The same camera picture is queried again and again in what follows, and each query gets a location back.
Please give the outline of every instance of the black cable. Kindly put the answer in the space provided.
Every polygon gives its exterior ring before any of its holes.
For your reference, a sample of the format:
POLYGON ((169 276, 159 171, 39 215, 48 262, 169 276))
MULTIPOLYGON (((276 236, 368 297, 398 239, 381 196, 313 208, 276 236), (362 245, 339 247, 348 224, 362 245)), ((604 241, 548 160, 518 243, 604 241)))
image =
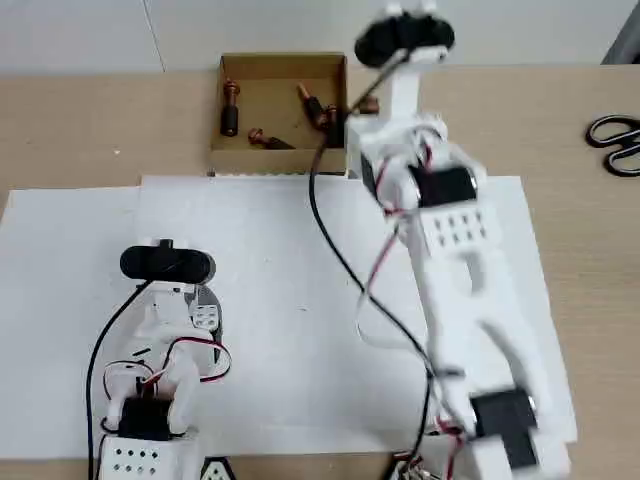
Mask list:
MULTIPOLYGON (((344 121, 346 122, 347 118, 353 113, 353 111, 356 108, 358 108, 360 103, 362 103, 362 101, 367 96, 369 96, 382 83, 384 83, 395 72, 395 70, 399 66, 401 66, 404 63, 406 63, 409 60, 410 56, 411 56, 411 52, 410 51, 405 52, 404 55, 402 55, 396 61, 390 63, 388 65, 388 67, 385 68, 380 73, 378 78, 364 91, 364 93, 362 95, 360 95, 358 100, 356 100, 356 102, 353 104, 353 106, 348 110, 348 112, 347 112, 347 114, 346 114, 346 116, 344 118, 344 121)), ((347 273, 349 274, 349 277, 351 277, 351 279, 358 286, 360 291, 364 292, 365 291, 364 284, 358 278, 358 276, 355 274, 355 272, 353 271, 353 269, 351 268, 349 263, 346 261, 346 259, 344 258, 344 256, 342 255, 342 253, 340 252, 338 247, 336 246, 336 244, 333 242, 333 239, 331 238, 331 235, 327 231, 327 228, 326 228, 326 226, 325 226, 325 224, 324 224, 324 222, 322 220, 322 217, 320 216, 320 212, 318 211, 318 204, 317 204, 317 201, 316 201, 315 181, 316 181, 316 176, 318 175, 320 162, 322 161, 322 156, 324 155, 324 152, 326 151, 326 149, 327 149, 327 138, 324 139, 322 144, 316 150, 316 153, 315 153, 315 155, 313 157, 313 162, 311 164, 311 171, 309 173, 309 203, 311 204, 311 211, 313 212, 313 217, 314 217, 318 227, 320 228, 320 231, 322 232, 322 235, 323 235, 324 239, 326 240, 327 244, 329 245, 329 247, 331 248, 331 250, 335 254, 336 258, 338 259, 340 264, 344 267, 344 269, 347 271, 347 273)), ((402 332, 402 334, 409 340, 409 342, 411 342, 411 345, 413 346, 413 348, 416 350, 418 355, 420 355, 420 357, 424 361, 424 366, 425 366, 425 370, 426 370, 426 377, 427 377, 426 378, 426 388, 425 388, 424 403, 423 403, 423 406, 422 406, 422 413, 421 413, 421 417, 420 417, 420 425, 418 427, 418 433, 417 433, 417 436, 416 436, 416 440, 415 440, 414 445, 413 445, 413 447, 411 449, 411 452, 409 454, 409 460, 405 464, 405 468, 407 468, 412 463, 412 461, 417 457, 418 451, 420 449, 420 445, 422 443, 422 438, 423 438, 424 433, 426 431, 427 421, 428 421, 428 417, 429 417, 429 401, 430 401, 430 397, 431 397, 431 387, 432 387, 433 378, 435 377, 435 374, 434 374, 434 371, 433 371, 433 368, 432 368, 432 365, 431 365, 431 360, 429 359, 429 356, 427 355, 425 349, 422 347, 422 345, 420 345, 420 342, 418 342, 418 340, 413 336, 413 334, 409 331, 409 329, 394 314, 392 314, 387 309, 387 307, 385 307, 376 297, 374 297, 373 295, 369 294, 369 299, 371 300, 371 303, 373 303, 376 306, 376 308, 378 308, 378 310, 380 310, 380 312, 382 312, 391 321, 391 323, 393 323, 402 332)))
POLYGON ((88 450, 88 471, 87 471, 87 479, 93 480, 93 412, 91 408, 91 380, 93 379, 93 368, 96 363, 96 358, 98 356, 98 351, 100 350, 100 346, 102 345, 102 341, 104 337, 107 335, 113 324, 116 320, 123 314, 123 312, 129 308, 129 305, 133 303, 133 301, 138 298, 138 296, 146 290, 146 288, 151 285, 153 280, 147 280, 142 285, 138 285, 136 290, 127 298, 127 300, 122 304, 122 306, 113 314, 113 316, 109 319, 107 324, 104 326, 100 335, 98 335, 98 340, 96 341, 95 346, 93 347, 93 351, 91 352, 91 358, 89 359, 89 368, 87 369, 87 383, 85 384, 85 402, 86 402, 86 412, 87 412, 87 450, 88 450))

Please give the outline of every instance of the black plastic piece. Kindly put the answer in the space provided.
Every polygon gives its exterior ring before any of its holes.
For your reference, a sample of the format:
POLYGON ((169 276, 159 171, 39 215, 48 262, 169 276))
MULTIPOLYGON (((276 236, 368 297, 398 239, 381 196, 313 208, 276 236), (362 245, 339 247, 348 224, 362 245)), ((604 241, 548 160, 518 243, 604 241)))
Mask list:
POLYGON ((171 400, 132 397, 124 401, 118 436, 142 440, 170 440, 169 407, 171 400))
POLYGON ((327 147, 344 148, 344 115, 341 109, 336 113, 335 121, 328 117, 327 147))
POLYGON ((374 23, 355 45, 355 54, 364 65, 380 68, 400 49, 453 47, 455 34, 451 25, 432 15, 414 17, 404 13, 374 23))
POLYGON ((120 256, 120 269, 136 280, 198 285, 213 278, 216 265, 213 258, 198 250, 173 248, 163 240, 157 247, 135 246, 120 256))
POLYGON ((238 107, 225 105, 220 116, 220 133, 226 137, 238 135, 238 107))
POLYGON ((315 128, 320 128, 320 119, 324 116, 324 108, 318 97, 309 97, 303 102, 304 112, 315 128))
POLYGON ((373 198, 378 200, 378 192, 376 192, 376 178, 373 174, 373 168, 371 163, 367 160, 363 154, 360 154, 360 169, 362 170, 362 183, 367 190, 373 195, 373 198))
POLYGON ((537 428, 529 395, 522 388, 471 399, 478 438, 500 436, 512 470, 538 464, 530 430, 537 428))
POLYGON ((410 165, 409 170, 420 191, 419 206, 421 208, 437 207, 477 198, 473 176, 465 167, 431 171, 422 166, 410 165))
POLYGON ((267 150, 295 150, 296 147, 289 145, 284 140, 280 140, 277 137, 271 137, 267 140, 264 148, 267 150))

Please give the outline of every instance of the metal part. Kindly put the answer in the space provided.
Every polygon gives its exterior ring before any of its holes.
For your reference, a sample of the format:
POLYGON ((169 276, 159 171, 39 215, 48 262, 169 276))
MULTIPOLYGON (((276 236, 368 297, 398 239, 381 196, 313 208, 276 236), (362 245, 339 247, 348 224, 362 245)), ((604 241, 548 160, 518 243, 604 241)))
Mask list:
POLYGON ((358 105, 360 115, 378 115, 380 113, 380 101, 378 97, 368 95, 360 105, 358 105))
POLYGON ((225 105, 220 117, 220 133, 227 137, 235 137, 238 134, 238 106, 236 105, 240 86, 237 82, 227 78, 223 92, 225 105))
POLYGON ((294 150, 293 145, 289 145, 284 140, 277 137, 267 137, 261 128, 252 128, 247 135, 251 145, 262 145, 267 150, 294 150))
POLYGON ((298 83, 298 95, 300 95, 300 100, 302 100, 302 104, 304 105, 304 112, 311 122, 311 125, 313 125, 313 128, 324 130, 327 126, 328 119, 318 97, 311 95, 303 83, 298 83))
POLYGON ((329 148, 344 147, 344 121, 341 118, 338 107, 334 104, 327 105, 327 145, 329 148))

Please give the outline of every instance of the white wall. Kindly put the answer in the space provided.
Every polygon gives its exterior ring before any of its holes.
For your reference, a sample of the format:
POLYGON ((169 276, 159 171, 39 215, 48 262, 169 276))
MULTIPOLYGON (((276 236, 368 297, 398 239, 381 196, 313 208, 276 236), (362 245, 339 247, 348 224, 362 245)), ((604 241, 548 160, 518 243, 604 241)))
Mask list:
MULTIPOLYGON (((340 50, 384 0, 146 0, 168 70, 340 50)), ((0 71, 161 71, 143 0, 0 0, 0 71)), ((440 0, 461 64, 599 63, 637 0, 440 0)))

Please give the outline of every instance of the red wire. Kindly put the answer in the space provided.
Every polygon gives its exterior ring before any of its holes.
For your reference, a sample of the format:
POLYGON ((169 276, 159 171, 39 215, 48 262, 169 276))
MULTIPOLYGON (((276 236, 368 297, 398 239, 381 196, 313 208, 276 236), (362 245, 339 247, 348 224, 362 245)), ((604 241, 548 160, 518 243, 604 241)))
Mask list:
POLYGON ((447 461, 447 474, 445 475, 446 480, 451 480, 453 478, 453 467, 455 466, 454 464, 456 455, 464 445, 461 437, 462 430, 456 426, 451 425, 450 423, 443 422, 440 417, 436 417, 436 423, 442 433, 455 438, 455 443, 453 444, 453 448, 451 449, 451 453, 449 454, 449 460, 447 461))
POLYGON ((393 244, 395 243, 396 238, 398 238, 398 227, 397 226, 393 230, 393 234, 387 239, 387 242, 385 243, 384 247, 382 247, 382 250, 380 251, 380 254, 378 255, 378 258, 376 259, 375 263, 373 264, 373 268, 371 269, 371 274, 369 275, 369 279, 367 280, 367 285, 369 286, 369 290, 371 290, 371 286, 373 285, 373 281, 376 278, 376 276, 378 275, 378 271, 380 270, 380 267, 382 266, 382 263, 384 262, 385 258, 387 257, 387 255, 391 251, 391 247, 393 247, 393 244))
POLYGON ((463 442, 460 436, 455 437, 456 441, 451 449, 451 453, 449 454, 449 461, 447 462, 447 477, 446 480, 451 480, 453 478, 453 467, 456 460, 456 455, 462 448, 463 442))
POLYGON ((104 393, 107 396, 107 400, 109 401, 111 401, 111 394, 109 394, 109 390, 107 389, 107 368, 109 368, 111 365, 131 365, 132 367, 144 367, 149 371, 149 376, 153 375, 153 370, 149 365, 145 363, 138 363, 134 362, 133 360, 117 360, 115 362, 108 363, 104 369, 104 372, 102 372, 102 388, 104 388, 104 393))
MULTIPOLYGON (((227 350, 227 348, 224 345, 222 345, 219 342, 216 342, 215 340, 207 340, 205 338, 198 338, 198 337, 178 337, 169 345, 169 349, 167 350, 167 354, 164 357, 164 362, 160 370, 164 370, 165 368, 167 368, 167 365, 169 364, 169 359, 171 358, 171 352, 173 351, 173 347, 175 347, 176 344, 180 342, 193 342, 193 343, 201 343, 203 345, 213 345, 215 347, 220 348, 220 350, 223 350, 224 353, 226 353, 229 356, 229 359, 231 359, 231 353, 229 352, 229 350, 227 350)), ((209 382, 215 382, 216 380, 220 380, 225 375, 227 375, 230 370, 231 370, 231 363, 229 363, 229 367, 222 373, 211 375, 208 377, 200 377, 200 383, 209 383, 209 382)), ((157 378, 153 379, 152 382, 149 382, 146 385, 147 386, 153 385, 154 383, 158 382, 158 380, 160 380, 161 376, 162 375, 158 376, 157 378)))
POLYGON ((384 157, 384 159, 382 160, 382 166, 380 167, 380 171, 378 172, 375 183, 376 198, 378 198, 378 187, 380 187, 380 183, 382 183, 382 177, 384 177, 384 172, 386 172, 390 160, 391 157, 384 157))
POLYGON ((427 154, 427 158, 424 162, 424 167, 426 169, 429 169, 429 166, 431 165, 431 159, 433 158, 433 152, 431 151, 431 147, 429 146, 429 144, 426 142, 424 143, 424 151, 427 154))

